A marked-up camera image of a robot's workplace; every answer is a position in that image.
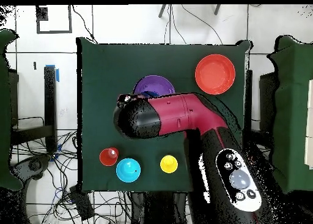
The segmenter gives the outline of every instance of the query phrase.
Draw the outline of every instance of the red bowl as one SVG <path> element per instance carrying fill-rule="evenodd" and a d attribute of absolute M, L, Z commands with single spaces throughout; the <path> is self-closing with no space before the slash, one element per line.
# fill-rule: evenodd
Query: red bowl
<path fill-rule="evenodd" d="M 235 81 L 235 67 L 225 56 L 211 54 L 196 67 L 196 83 L 207 94 L 222 94 Z"/>

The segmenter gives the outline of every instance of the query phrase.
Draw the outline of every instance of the green cloth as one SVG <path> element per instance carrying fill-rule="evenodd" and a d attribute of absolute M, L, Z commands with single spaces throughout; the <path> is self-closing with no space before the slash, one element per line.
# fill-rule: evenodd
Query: green cloth
<path fill-rule="evenodd" d="M 243 127 L 245 53 L 250 42 L 233 46 L 213 45 L 104 45 L 81 39 L 83 81 L 83 190 L 128 191 L 191 191 L 189 168 L 183 150 L 183 133 L 166 138 L 128 140 L 113 125 L 113 111 L 119 94 L 133 91 L 144 76 L 161 75 L 175 87 L 176 92 L 204 94 L 226 115 L 230 129 L 241 143 Z M 236 78 L 233 86 L 218 96 L 238 119 L 212 95 L 203 93 L 196 84 L 194 71 L 207 55 L 222 54 L 234 64 Z M 118 161 L 133 158 L 141 165 L 141 175 L 133 183 L 124 183 L 116 175 L 116 165 L 103 166 L 100 152 L 107 147 L 119 150 Z M 172 174 L 164 173 L 160 161 L 173 155 L 179 166 Z"/>
<path fill-rule="evenodd" d="M 11 96 L 8 62 L 5 56 L 7 45 L 17 38 L 15 32 L 0 30 L 0 187 L 19 190 L 23 187 L 10 170 L 11 161 Z"/>
<path fill-rule="evenodd" d="M 313 79 L 313 46 L 290 36 L 276 40 L 270 55 L 279 78 L 275 92 L 272 161 L 274 177 L 285 193 L 313 190 L 313 170 L 304 164 L 309 80 Z"/>

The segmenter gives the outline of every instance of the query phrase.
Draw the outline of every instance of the yellow cup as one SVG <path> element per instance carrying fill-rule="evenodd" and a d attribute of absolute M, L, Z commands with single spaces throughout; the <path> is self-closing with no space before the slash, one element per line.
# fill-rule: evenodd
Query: yellow cup
<path fill-rule="evenodd" d="M 165 173 L 171 174 L 176 171 L 178 162 L 172 155 L 166 155 L 161 159 L 160 167 Z"/>

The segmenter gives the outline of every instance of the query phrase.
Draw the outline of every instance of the purple bowl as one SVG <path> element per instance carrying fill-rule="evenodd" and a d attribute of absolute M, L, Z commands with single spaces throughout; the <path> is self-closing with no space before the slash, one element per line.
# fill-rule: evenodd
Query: purple bowl
<path fill-rule="evenodd" d="M 134 87 L 134 94 L 142 92 L 154 92 L 161 95 L 175 94 L 175 89 L 171 82 L 159 75 L 148 75 L 141 78 Z"/>

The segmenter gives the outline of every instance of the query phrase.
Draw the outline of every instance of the control panel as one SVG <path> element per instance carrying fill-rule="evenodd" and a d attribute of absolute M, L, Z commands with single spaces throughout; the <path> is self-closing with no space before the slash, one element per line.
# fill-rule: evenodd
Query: control panel
<path fill-rule="evenodd" d="M 243 157 L 233 149 L 223 149 L 216 156 L 216 167 L 229 196 L 239 210 L 254 212 L 262 199 Z"/>

